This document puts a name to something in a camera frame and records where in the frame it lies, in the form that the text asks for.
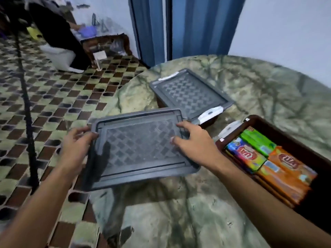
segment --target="white paper card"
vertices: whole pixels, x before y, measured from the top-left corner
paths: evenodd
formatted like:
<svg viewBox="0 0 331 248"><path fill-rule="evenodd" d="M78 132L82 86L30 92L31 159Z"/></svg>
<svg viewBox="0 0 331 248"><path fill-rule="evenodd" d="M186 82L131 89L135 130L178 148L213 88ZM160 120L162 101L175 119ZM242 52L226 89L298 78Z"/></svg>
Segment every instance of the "white paper card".
<svg viewBox="0 0 331 248"><path fill-rule="evenodd" d="M107 58L106 53L105 53L104 50L103 51L99 51L97 53L93 53L93 55L94 55L94 59L98 59L98 60L102 60L102 59L106 59Z"/></svg>

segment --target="blue curtain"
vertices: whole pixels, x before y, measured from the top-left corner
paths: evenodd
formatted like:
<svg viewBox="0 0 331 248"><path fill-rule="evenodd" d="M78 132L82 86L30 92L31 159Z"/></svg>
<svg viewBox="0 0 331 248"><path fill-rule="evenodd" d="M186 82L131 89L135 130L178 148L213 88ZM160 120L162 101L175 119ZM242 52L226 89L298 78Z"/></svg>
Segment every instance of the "blue curtain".
<svg viewBox="0 0 331 248"><path fill-rule="evenodd" d="M141 60L149 67L164 62L162 0L129 0Z"/></svg>
<svg viewBox="0 0 331 248"><path fill-rule="evenodd" d="M227 54L245 0L172 0L172 59Z"/></svg>

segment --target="tiled floor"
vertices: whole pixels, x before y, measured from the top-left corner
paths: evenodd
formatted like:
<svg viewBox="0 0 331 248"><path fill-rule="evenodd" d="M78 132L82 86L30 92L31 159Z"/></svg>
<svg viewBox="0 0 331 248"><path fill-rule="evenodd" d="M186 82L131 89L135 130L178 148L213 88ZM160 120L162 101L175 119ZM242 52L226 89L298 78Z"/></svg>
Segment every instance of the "tiled floor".
<svg viewBox="0 0 331 248"><path fill-rule="evenodd" d="M31 188L21 84L16 77L14 40L0 39L0 230L26 202ZM23 68L31 101L31 116L38 160L44 181L56 165L67 126L86 125L98 117L109 97L146 68L131 56L109 57L102 71L83 74L57 72L36 41L21 36ZM88 195L78 190L79 179L68 192L50 247L108 247L99 233Z"/></svg>

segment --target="brand logo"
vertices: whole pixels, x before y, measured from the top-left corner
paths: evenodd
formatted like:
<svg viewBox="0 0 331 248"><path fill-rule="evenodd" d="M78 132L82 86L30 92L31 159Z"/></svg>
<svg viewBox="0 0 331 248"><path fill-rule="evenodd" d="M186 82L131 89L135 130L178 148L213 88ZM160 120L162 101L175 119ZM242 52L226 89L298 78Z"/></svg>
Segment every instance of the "brand logo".
<svg viewBox="0 0 331 248"><path fill-rule="evenodd" d="M238 148L238 152L246 159L254 160L258 157L258 155L253 150L248 150L245 146L240 146Z"/></svg>
<svg viewBox="0 0 331 248"><path fill-rule="evenodd" d="M292 169L297 169L299 166L298 162L294 159L294 157L287 154L279 154L278 158L281 162L287 164Z"/></svg>

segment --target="round table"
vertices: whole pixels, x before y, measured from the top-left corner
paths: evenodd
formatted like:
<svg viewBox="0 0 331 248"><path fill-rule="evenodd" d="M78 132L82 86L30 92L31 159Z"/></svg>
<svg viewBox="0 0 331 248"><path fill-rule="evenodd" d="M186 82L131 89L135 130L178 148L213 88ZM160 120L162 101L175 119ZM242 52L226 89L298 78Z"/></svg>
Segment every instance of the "round table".
<svg viewBox="0 0 331 248"><path fill-rule="evenodd" d="M257 59L202 55L162 63L118 90L100 116L157 108L149 82L184 68L235 101L207 129L212 137L232 121L257 114L331 159L331 90ZM268 247L224 185L203 167L186 177L93 192L90 200L106 238L124 230L123 247Z"/></svg>

